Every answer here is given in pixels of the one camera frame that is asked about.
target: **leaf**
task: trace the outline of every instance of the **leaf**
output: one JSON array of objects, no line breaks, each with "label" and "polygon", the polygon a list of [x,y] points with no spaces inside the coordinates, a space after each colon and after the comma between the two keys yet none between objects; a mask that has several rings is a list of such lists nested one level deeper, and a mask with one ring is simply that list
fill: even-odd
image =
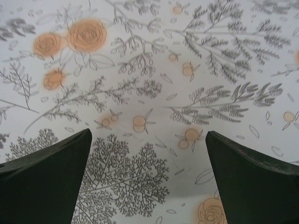
[{"label": "leaf", "polygon": [[75,61],[77,65],[86,68],[89,63],[90,54],[89,53],[76,53],[75,54]]},{"label": "leaf", "polygon": [[171,33],[171,31],[164,30],[163,33],[164,33],[164,35],[166,37],[168,37],[169,39],[172,39],[172,33]]},{"label": "leaf", "polygon": [[195,149],[195,143],[196,143],[196,141],[194,141],[193,144],[192,144],[192,146],[191,146],[192,152],[194,152],[194,149]]},{"label": "leaf", "polygon": [[245,137],[242,136],[242,135],[237,135],[236,137],[237,137],[238,139],[241,139],[241,140],[245,139]]},{"label": "leaf", "polygon": [[290,93],[288,93],[287,96],[290,99],[290,101],[292,101],[294,103],[294,98],[292,97],[292,95]]},{"label": "leaf", "polygon": [[269,118],[270,118],[270,112],[267,111],[267,113],[266,113],[266,120],[269,120]]},{"label": "leaf", "polygon": [[272,151],[274,152],[275,155],[282,157],[284,154],[281,152],[281,149],[276,147],[276,146],[272,146],[271,147]]},{"label": "leaf", "polygon": [[177,212],[173,209],[168,209],[166,212],[170,213],[170,214],[176,214]]},{"label": "leaf", "polygon": [[57,14],[48,14],[44,15],[41,18],[39,18],[36,22],[37,25],[45,25],[51,21],[54,21],[56,18]]},{"label": "leaf", "polygon": [[181,169],[181,170],[179,170],[178,172],[176,172],[174,175],[179,175],[179,174],[181,174],[184,170],[185,170],[185,169]]},{"label": "leaf", "polygon": [[176,154],[176,152],[171,148],[171,149],[169,149],[169,151],[170,151],[170,153],[171,154],[173,154],[174,156],[176,156],[177,157],[177,154]]},{"label": "leaf", "polygon": [[82,66],[78,66],[75,70],[74,70],[74,76],[78,77],[80,75],[82,71]]},{"label": "leaf", "polygon": [[41,98],[41,101],[42,101],[43,103],[45,103],[45,102],[48,101],[48,99],[49,99],[49,97],[42,97],[42,98]]},{"label": "leaf", "polygon": [[60,59],[59,59],[59,64],[62,66],[66,63],[68,63],[72,57],[73,57],[74,52],[70,48],[65,48],[61,51],[60,54]]},{"label": "leaf", "polygon": [[299,27],[294,30],[293,36],[299,37],[298,33],[299,33]]},{"label": "leaf", "polygon": [[161,224],[162,220],[163,220],[163,218],[162,218],[162,216],[160,216],[159,218],[157,218],[156,224]]},{"label": "leaf", "polygon": [[161,78],[166,82],[172,84],[172,80],[166,74],[160,74]]},{"label": "leaf", "polygon": [[249,129],[250,129],[251,133],[253,133],[253,135],[256,136],[259,139],[260,134],[257,131],[257,129],[255,127],[253,127],[252,125],[249,125]]},{"label": "leaf", "polygon": [[70,128],[70,127],[64,127],[64,128],[65,128],[65,130],[67,130],[68,132],[72,132],[72,133],[75,132],[74,129],[72,129],[72,128]]},{"label": "leaf", "polygon": [[178,95],[177,93],[170,95],[168,98],[166,98],[166,101],[174,99],[177,95]]},{"label": "leaf", "polygon": [[202,173],[200,173],[198,175],[198,177],[196,178],[195,184],[201,185],[201,184],[209,182],[213,178],[214,178],[213,170],[211,168],[206,169],[205,171],[203,171]]},{"label": "leaf", "polygon": [[91,55],[91,59],[96,63],[98,69],[108,69],[115,66],[109,57],[102,54],[93,54]]},{"label": "leaf", "polygon": [[162,144],[155,144],[156,146],[158,146],[159,148],[167,148],[166,145],[162,145]]},{"label": "leaf", "polygon": [[145,115],[144,118],[147,119],[152,111],[153,111],[153,108],[151,108],[151,109],[146,113],[146,115]]},{"label": "leaf", "polygon": [[284,131],[288,126],[290,126],[290,123],[287,123],[287,124],[282,128],[282,130]]}]

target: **orange circle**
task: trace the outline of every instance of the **orange circle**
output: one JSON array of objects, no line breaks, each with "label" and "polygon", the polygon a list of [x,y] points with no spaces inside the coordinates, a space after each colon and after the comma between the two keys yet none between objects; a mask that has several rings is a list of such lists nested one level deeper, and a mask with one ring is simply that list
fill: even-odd
[{"label": "orange circle", "polygon": [[105,119],[102,120],[102,125],[103,125],[104,127],[108,127],[109,124],[110,124],[110,121],[109,121],[107,118],[105,118]]},{"label": "orange circle", "polygon": [[173,12],[176,15],[180,15],[182,13],[182,11],[183,11],[183,8],[181,6],[175,6],[175,7],[173,7]]},{"label": "orange circle", "polygon": [[193,74],[193,70],[192,70],[191,68],[189,68],[189,67],[185,67],[185,68],[183,69],[183,74],[184,74],[185,76],[191,76],[191,75]]},{"label": "orange circle", "polygon": [[190,128],[185,132],[185,137],[189,141],[195,141],[198,138],[198,132],[195,129]]},{"label": "orange circle", "polygon": [[118,121],[118,116],[117,115],[112,115],[111,120],[114,121],[114,122]]},{"label": "orange circle", "polygon": [[143,116],[136,116],[134,117],[133,124],[136,126],[143,126],[145,125],[145,118]]},{"label": "orange circle", "polygon": [[178,60],[178,57],[175,54],[170,54],[169,55],[169,60],[171,60],[172,62],[174,62],[175,60]]},{"label": "orange circle", "polygon": [[179,141],[178,146],[181,149],[187,149],[189,146],[189,143],[186,140],[181,140],[181,141]]},{"label": "orange circle", "polygon": [[144,131],[144,125],[143,126],[137,126],[137,125],[134,125],[133,127],[134,131],[136,131],[137,133],[141,133]]},{"label": "orange circle", "polygon": [[284,119],[286,122],[292,122],[295,120],[295,116],[292,112],[287,111],[284,113]]}]

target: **floral wallpaper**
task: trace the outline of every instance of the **floral wallpaper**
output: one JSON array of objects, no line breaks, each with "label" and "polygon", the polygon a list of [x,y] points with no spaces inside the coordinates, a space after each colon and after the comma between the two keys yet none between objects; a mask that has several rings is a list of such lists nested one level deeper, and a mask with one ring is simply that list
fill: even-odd
[{"label": "floral wallpaper", "polygon": [[298,0],[15,0],[0,15],[0,162],[93,133],[72,224],[227,224],[210,130],[299,165]]}]

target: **small leaf drawing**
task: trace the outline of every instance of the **small leaf drawing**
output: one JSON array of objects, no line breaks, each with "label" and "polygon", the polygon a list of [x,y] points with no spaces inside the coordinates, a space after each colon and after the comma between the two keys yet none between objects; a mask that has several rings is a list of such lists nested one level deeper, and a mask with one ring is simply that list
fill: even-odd
[{"label": "small leaf drawing", "polygon": [[39,18],[36,22],[37,25],[45,25],[53,20],[55,20],[55,18],[57,17],[57,14],[48,14],[45,16],[42,16],[41,18]]},{"label": "small leaf drawing", "polygon": [[168,209],[166,212],[170,213],[170,214],[176,214],[177,212],[173,209]]},{"label": "small leaf drawing", "polygon": [[292,101],[294,103],[294,98],[291,96],[290,93],[287,94],[288,98],[290,99],[290,101]]},{"label": "small leaf drawing", "polygon": [[173,17],[170,19],[170,23],[175,23],[177,21],[177,18]]},{"label": "small leaf drawing", "polygon": [[299,129],[299,123],[294,122],[294,126],[295,126],[297,129]]},{"label": "small leaf drawing", "polygon": [[162,216],[160,216],[159,218],[157,218],[156,224],[161,224],[162,220],[163,220],[163,218],[162,218]]},{"label": "small leaf drawing", "polygon": [[181,174],[184,170],[185,170],[185,169],[181,169],[181,170],[179,170],[178,172],[176,172],[174,175],[179,175],[179,174]]},{"label": "small leaf drawing", "polygon": [[192,152],[194,152],[194,149],[195,149],[195,143],[196,143],[196,141],[194,141],[193,144],[192,144],[192,146],[191,146]]},{"label": "small leaf drawing", "polygon": [[284,154],[281,152],[281,149],[276,147],[276,146],[272,146],[271,147],[272,151],[274,152],[275,155],[282,157]]},{"label": "small leaf drawing", "polygon": [[294,30],[293,36],[299,36],[299,27]]},{"label": "small leaf drawing", "polygon": [[65,127],[65,130],[67,130],[68,132],[75,132],[74,129],[70,128],[70,127]]},{"label": "small leaf drawing", "polygon": [[283,128],[282,130],[284,131],[288,126],[290,126],[291,124],[290,123],[287,123]]},{"label": "small leaf drawing", "polygon": [[124,137],[130,137],[130,136],[132,136],[132,134],[131,133],[124,133],[122,136],[124,136]]},{"label": "small leaf drawing", "polygon": [[151,108],[147,113],[146,113],[146,115],[145,115],[145,120],[147,119],[147,118],[149,118],[149,115],[150,115],[150,113],[153,111],[153,108]]},{"label": "small leaf drawing", "polygon": [[173,154],[174,156],[176,156],[177,157],[177,154],[176,154],[176,152],[171,148],[171,149],[169,149],[169,151],[170,151],[170,153],[171,154]]},{"label": "small leaf drawing", "polygon": [[108,69],[115,66],[115,64],[109,57],[98,53],[93,54],[90,60],[95,62],[98,69]]},{"label": "small leaf drawing", "polygon": [[48,101],[48,99],[49,99],[49,97],[42,97],[42,98],[41,98],[41,101],[42,101],[43,103],[45,103],[45,102]]},{"label": "small leaf drawing", "polygon": [[172,39],[172,33],[170,31],[164,30],[164,35],[167,36],[169,39]]},{"label": "small leaf drawing", "polygon": [[172,84],[172,80],[166,74],[160,74],[161,78],[164,79],[166,82]]},{"label": "small leaf drawing", "polygon": [[260,134],[255,127],[253,127],[252,125],[249,125],[249,129],[250,129],[251,133],[253,133],[254,136],[256,136],[258,139],[260,138]]},{"label": "small leaf drawing", "polygon": [[269,120],[269,118],[270,118],[270,112],[267,111],[267,113],[266,113],[266,120]]},{"label": "small leaf drawing", "polygon": [[205,171],[203,171],[202,173],[200,173],[198,175],[198,177],[196,178],[195,184],[201,185],[201,184],[209,182],[213,178],[214,178],[213,170],[211,168],[206,169]]},{"label": "small leaf drawing", "polygon": [[10,46],[10,48],[14,48],[14,47],[16,47],[18,45],[18,43],[19,42],[17,40],[14,40],[14,41],[10,42],[9,46]]},{"label": "small leaf drawing", "polygon": [[177,93],[174,93],[172,95],[170,95],[168,98],[166,98],[167,101],[170,101],[172,99],[174,99],[178,94]]},{"label": "small leaf drawing", "polygon": [[237,135],[236,137],[237,137],[238,139],[241,139],[241,140],[245,139],[245,137],[242,136],[242,135]]},{"label": "small leaf drawing", "polygon": [[162,144],[155,144],[156,146],[158,146],[159,148],[167,148],[166,145],[162,145]]}]

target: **orange flower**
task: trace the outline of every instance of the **orange flower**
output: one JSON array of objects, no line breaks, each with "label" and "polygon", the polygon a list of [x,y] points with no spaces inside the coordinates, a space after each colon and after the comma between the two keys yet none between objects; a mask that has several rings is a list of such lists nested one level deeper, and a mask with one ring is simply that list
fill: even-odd
[{"label": "orange flower", "polygon": [[198,208],[199,224],[227,224],[222,202],[218,198],[205,200]]},{"label": "orange flower", "polygon": [[64,74],[60,70],[53,70],[45,75],[43,85],[47,90],[55,90],[61,86]]},{"label": "orange flower", "polygon": [[95,19],[82,20],[74,23],[68,36],[71,48],[79,52],[93,52],[105,42],[106,30],[103,24]]},{"label": "orange flower", "polygon": [[42,57],[50,57],[60,50],[61,36],[53,33],[39,35],[33,43],[33,51]]}]

